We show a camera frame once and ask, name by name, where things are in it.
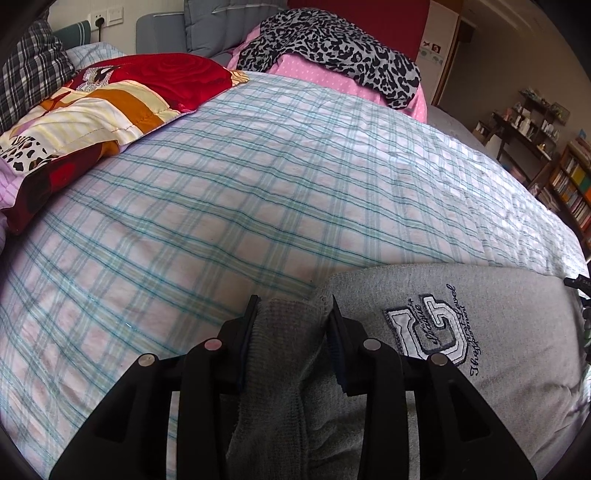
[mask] embroidered patch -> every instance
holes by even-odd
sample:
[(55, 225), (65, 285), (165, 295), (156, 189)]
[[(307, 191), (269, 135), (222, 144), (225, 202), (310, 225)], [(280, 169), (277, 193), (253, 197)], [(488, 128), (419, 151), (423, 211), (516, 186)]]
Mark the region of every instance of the embroidered patch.
[(80, 85), (78, 85), (79, 92), (94, 92), (97, 88), (103, 87), (109, 84), (109, 79), (113, 72), (119, 68), (118, 66), (106, 66), (106, 67), (90, 67), (84, 72), (84, 76)]
[(403, 355), (426, 359), (433, 353), (443, 353), (455, 365), (461, 365), (471, 353), (472, 377), (479, 373), (480, 346), (455, 287), (448, 284), (447, 289), (453, 306), (432, 294), (419, 295), (419, 301), (408, 299), (405, 307), (384, 310), (384, 316)]

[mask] metal rivet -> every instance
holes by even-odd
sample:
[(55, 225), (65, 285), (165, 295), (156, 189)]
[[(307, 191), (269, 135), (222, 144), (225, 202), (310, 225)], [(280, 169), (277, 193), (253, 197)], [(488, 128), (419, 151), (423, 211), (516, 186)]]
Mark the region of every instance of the metal rivet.
[(156, 358), (151, 353), (146, 353), (138, 358), (138, 363), (141, 367), (149, 367), (156, 361)]
[(222, 341), (218, 340), (217, 338), (210, 338), (207, 342), (205, 342), (205, 350), (209, 350), (210, 352), (214, 352), (219, 350), (222, 347)]
[(442, 367), (447, 363), (447, 357), (442, 353), (434, 353), (431, 356), (431, 362), (433, 362), (438, 367)]
[(382, 343), (379, 340), (376, 340), (375, 338), (368, 338), (366, 341), (363, 342), (363, 347), (366, 350), (370, 350), (372, 352), (379, 350), (381, 346)]

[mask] electrical outlet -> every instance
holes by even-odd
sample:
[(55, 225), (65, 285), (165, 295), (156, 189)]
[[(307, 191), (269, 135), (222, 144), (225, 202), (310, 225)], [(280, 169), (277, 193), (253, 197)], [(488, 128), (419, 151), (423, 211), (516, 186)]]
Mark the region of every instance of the electrical outlet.
[(96, 12), (89, 13), (88, 23), (90, 24), (91, 32), (94, 32), (99, 29), (99, 27), (97, 27), (95, 23), (99, 18), (105, 20), (105, 23), (103, 24), (103, 26), (105, 26), (107, 23), (107, 10), (97, 10)]

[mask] white wall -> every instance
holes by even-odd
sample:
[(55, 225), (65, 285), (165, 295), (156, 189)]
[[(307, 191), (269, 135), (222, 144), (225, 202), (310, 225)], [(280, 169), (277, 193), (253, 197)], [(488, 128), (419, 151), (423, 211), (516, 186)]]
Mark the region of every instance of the white wall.
[[(127, 54), (135, 53), (135, 22), (142, 15), (155, 12), (183, 10), (183, 0), (57, 0), (49, 10), (49, 23), (54, 30), (86, 20), (92, 11), (121, 5), (124, 10), (122, 24), (106, 27), (102, 40)], [(93, 41), (97, 32), (92, 32)]]

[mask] pink blanket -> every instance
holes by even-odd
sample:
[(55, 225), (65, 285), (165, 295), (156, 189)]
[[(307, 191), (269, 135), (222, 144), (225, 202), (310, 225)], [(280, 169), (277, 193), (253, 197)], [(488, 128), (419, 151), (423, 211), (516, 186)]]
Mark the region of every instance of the pink blanket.
[[(257, 38), (260, 33), (260, 27), (255, 27), (254, 30), (248, 34), (245, 42), (234, 49), (232, 53), (232, 59), (227, 66), (228, 70), (236, 69), (240, 52), (252, 40)], [(282, 55), (279, 57), (277, 62), (269, 70), (267, 70), (267, 73), (306, 80), (308, 82), (315, 83), (316, 85), (332, 88), (333, 90), (341, 93), (348, 93), (350, 95), (365, 98), (366, 100), (377, 103), (378, 105), (387, 106), (380, 93), (370, 88), (359, 86), (353, 79), (340, 73), (331, 72), (330, 70), (325, 69), (323, 66), (308, 61), (299, 55)], [(411, 116), (419, 122), (424, 124), (427, 123), (427, 102), (425, 101), (423, 88), (420, 85), (418, 86), (417, 94), (412, 99), (409, 106), (404, 110), (401, 110), (401, 112)]]

